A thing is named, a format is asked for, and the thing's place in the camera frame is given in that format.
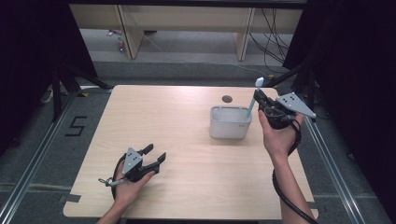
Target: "plastic container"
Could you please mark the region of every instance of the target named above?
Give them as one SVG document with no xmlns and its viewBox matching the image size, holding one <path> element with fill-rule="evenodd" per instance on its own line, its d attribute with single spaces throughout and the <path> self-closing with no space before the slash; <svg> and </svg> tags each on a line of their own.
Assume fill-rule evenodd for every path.
<svg viewBox="0 0 396 224">
<path fill-rule="evenodd" d="M 210 136 L 243 139 L 251 123 L 248 109 L 242 106 L 215 105 L 210 109 Z"/>
</svg>

